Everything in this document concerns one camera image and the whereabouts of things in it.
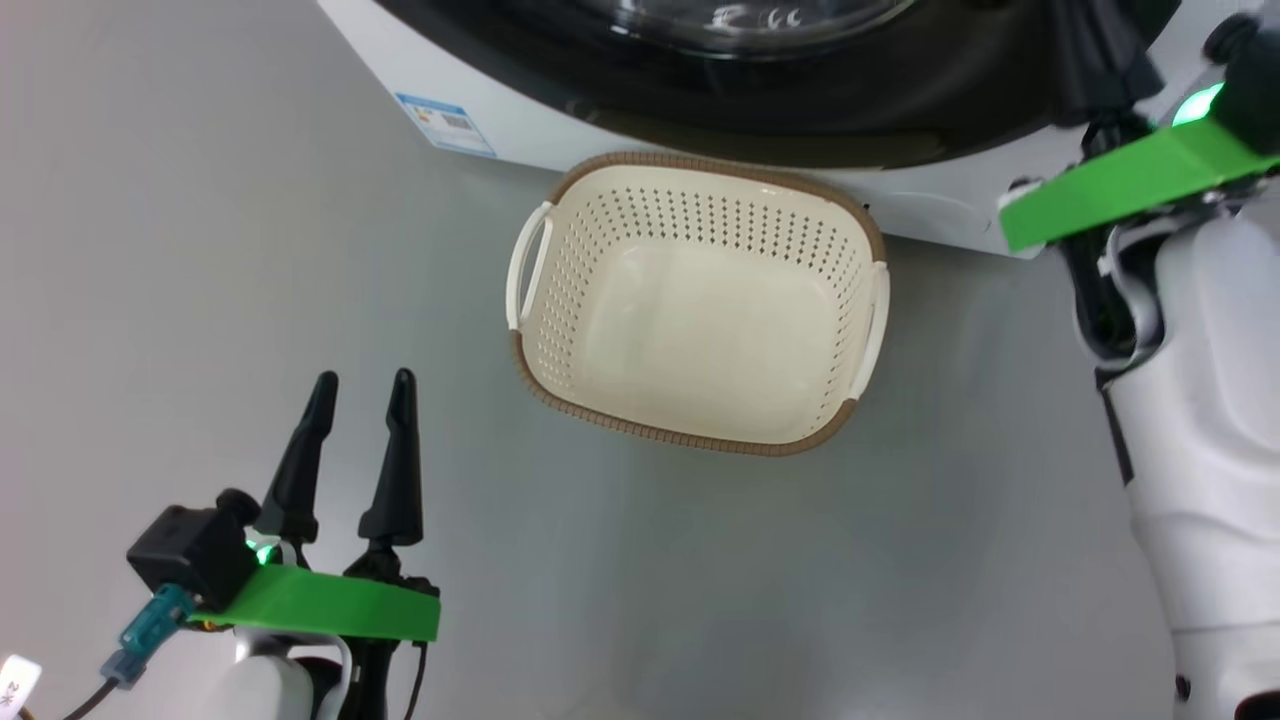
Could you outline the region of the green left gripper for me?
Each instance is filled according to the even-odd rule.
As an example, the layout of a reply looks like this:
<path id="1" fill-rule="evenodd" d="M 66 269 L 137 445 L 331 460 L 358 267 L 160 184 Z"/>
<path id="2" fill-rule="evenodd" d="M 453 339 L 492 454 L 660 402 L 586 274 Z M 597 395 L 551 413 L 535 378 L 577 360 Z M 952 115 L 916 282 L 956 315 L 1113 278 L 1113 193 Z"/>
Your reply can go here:
<path id="1" fill-rule="evenodd" d="M 315 518 L 323 445 L 332 432 L 339 378 L 321 373 L 264 496 L 255 530 L 294 544 L 317 539 Z M 374 548 L 408 547 L 424 538 L 417 380 L 401 368 L 385 415 L 389 432 L 358 537 Z M 250 626 L 285 634 L 433 643 L 442 602 L 434 594 L 305 568 L 262 565 L 221 612 L 197 611 L 192 623 Z"/>

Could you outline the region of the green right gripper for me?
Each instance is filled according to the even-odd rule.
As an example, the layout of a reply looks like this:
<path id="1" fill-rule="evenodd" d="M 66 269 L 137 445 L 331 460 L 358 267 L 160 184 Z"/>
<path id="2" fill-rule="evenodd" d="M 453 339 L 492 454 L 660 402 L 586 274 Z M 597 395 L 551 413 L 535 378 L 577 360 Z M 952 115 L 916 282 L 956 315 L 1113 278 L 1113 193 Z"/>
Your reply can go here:
<path id="1" fill-rule="evenodd" d="M 1055 109 L 1106 100 L 1117 117 L 1164 91 L 1119 1 L 1106 3 L 1106 67 L 1093 1 L 1048 1 L 1048 29 Z M 1000 229 L 1010 252 L 1028 252 L 1158 208 L 1239 195 L 1276 173 L 1277 86 L 1211 85 L 1144 138 L 1007 192 Z"/>

